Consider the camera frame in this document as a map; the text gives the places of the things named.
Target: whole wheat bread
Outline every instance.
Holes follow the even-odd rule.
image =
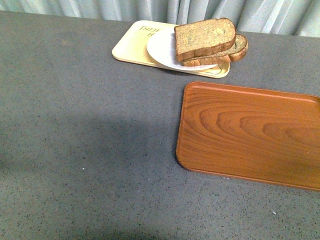
[[[236,27],[228,18],[208,19],[174,27],[176,60],[209,56],[232,47]]]
[[[233,46],[225,51],[210,56],[193,57],[182,62],[183,66],[195,67],[200,65],[213,65],[236,62],[245,57],[248,51],[248,40],[245,36],[237,34]]]

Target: brown tray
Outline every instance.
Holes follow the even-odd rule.
[[[189,83],[176,155],[191,171],[319,191],[320,98]]]

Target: speckled surface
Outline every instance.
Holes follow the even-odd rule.
[[[246,33],[212,79],[113,59],[131,24],[0,11],[0,239],[320,239],[320,192],[175,158],[187,83],[320,96],[320,38]]]

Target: white plate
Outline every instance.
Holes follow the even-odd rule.
[[[176,60],[176,38],[175,30],[173,28],[159,31],[151,36],[146,44],[146,49],[154,60],[172,69],[199,71],[210,69],[216,66],[216,64],[202,66],[182,66],[182,64]]]

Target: white curtain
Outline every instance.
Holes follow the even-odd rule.
[[[171,24],[226,17],[239,31],[320,38],[320,0],[0,0],[0,10]]]

